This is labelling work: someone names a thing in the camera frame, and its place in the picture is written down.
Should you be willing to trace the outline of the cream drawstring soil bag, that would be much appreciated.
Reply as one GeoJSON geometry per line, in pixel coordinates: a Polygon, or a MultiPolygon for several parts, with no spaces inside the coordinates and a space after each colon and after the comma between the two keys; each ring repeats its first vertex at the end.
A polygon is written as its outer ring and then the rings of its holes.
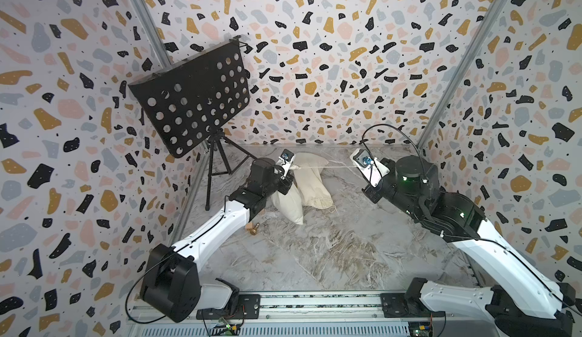
{"type": "MultiPolygon", "coordinates": [[[[326,169],[350,169],[356,168],[355,166],[326,166],[323,170],[326,169]]],[[[292,171],[297,169],[296,166],[292,166],[292,171]]],[[[303,205],[303,200],[301,194],[296,186],[296,181],[294,180],[294,185],[292,186],[291,190],[287,195],[282,195],[278,192],[275,192],[271,196],[271,202],[275,206],[275,208],[280,211],[289,221],[297,225],[304,224],[304,212],[303,208],[306,207],[303,205]]],[[[323,210],[323,211],[334,211],[335,205],[332,208],[323,210]]]]}

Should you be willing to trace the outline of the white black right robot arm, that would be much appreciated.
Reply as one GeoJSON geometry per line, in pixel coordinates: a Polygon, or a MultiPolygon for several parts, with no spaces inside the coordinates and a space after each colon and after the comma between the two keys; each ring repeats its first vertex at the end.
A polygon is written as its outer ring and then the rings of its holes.
{"type": "Polygon", "coordinates": [[[397,317],[460,314],[491,323],[501,336],[572,334],[574,322],[565,310],[575,303],[574,288],[537,271],[468,197],[444,191],[436,165],[415,155],[379,160],[366,150],[351,158],[368,183],[362,190],[368,199],[389,201],[495,281],[465,288],[415,277],[403,295],[403,309],[389,305],[386,311],[397,317]]]}

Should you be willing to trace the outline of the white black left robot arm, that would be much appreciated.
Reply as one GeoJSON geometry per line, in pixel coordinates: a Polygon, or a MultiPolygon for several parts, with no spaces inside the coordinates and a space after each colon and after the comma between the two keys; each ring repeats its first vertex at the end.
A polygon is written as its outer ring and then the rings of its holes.
{"type": "Polygon", "coordinates": [[[199,273],[225,241],[265,209],[273,194],[288,193],[294,181],[294,158],[294,153],[284,150],[278,160],[254,160],[246,182],[210,220],[172,246],[156,246],[150,252],[139,297],[176,323],[193,311],[226,316],[241,311],[239,288],[223,279],[204,284],[199,273]]]}

